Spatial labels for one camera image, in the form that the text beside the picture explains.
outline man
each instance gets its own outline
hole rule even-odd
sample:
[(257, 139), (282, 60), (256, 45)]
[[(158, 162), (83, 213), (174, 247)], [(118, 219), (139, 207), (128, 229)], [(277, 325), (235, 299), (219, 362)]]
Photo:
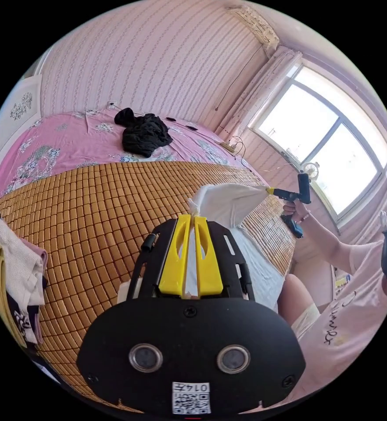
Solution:
[[(287, 275), (278, 299), (279, 314), (291, 325), (306, 360), (306, 369), (291, 394), (292, 402), (326, 386), (368, 345), (387, 314), (387, 215), (384, 240), (350, 246), (325, 229), (298, 200), (284, 212), (299, 222), (324, 259), (352, 275), (336, 299), (319, 314), (304, 284)], [(250, 412), (262, 410), (256, 408)]]

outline bed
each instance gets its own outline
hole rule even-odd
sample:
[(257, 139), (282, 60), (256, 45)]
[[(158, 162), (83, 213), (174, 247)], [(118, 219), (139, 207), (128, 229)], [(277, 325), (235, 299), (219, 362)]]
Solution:
[[(38, 352), (74, 390), (109, 406), (79, 374), (76, 356), (86, 329), (116, 303), (119, 286), (130, 279), (145, 235), (186, 212), (186, 199), (204, 184), (266, 185), (247, 162), (219, 145), (215, 133), (190, 121), (160, 116), (172, 143), (150, 158), (126, 153), (124, 128), (114, 123), (117, 112), (39, 118), (9, 141), (0, 159), (2, 218), (49, 254)], [(269, 196), (244, 226), (286, 273), (295, 240), (281, 211), (281, 202)]]
[(117, 112), (116, 109), (72, 112), (35, 121), (18, 137), (0, 164), (0, 197), (64, 171), (111, 162), (222, 164), (249, 168), (266, 184), (241, 156), (234, 157), (221, 147), (221, 139), (214, 132), (190, 121), (170, 121), (167, 116), (160, 116), (172, 143), (156, 149), (150, 158), (127, 153), (122, 147), (124, 128), (114, 123)]

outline hand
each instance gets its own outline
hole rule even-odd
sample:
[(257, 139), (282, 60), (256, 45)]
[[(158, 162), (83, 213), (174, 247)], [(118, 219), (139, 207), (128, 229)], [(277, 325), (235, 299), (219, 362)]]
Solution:
[(283, 214), (292, 215), (291, 219), (295, 222), (300, 221), (309, 213), (306, 206), (299, 199), (296, 199), (294, 202), (286, 202), (283, 209)]

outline sticker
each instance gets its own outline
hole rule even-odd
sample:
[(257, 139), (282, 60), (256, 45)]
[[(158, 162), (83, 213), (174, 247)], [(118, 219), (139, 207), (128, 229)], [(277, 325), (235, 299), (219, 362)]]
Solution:
[(210, 414), (209, 383), (177, 383), (172, 384), (173, 414)]

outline curtain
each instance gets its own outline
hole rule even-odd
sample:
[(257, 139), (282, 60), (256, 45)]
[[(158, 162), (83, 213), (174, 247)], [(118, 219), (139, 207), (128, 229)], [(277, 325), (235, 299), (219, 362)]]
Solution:
[(233, 136), (240, 136), (301, 57), (302, 53), (279, 45), (220, 123), (216, 130), (219, 137), (228, 142)]

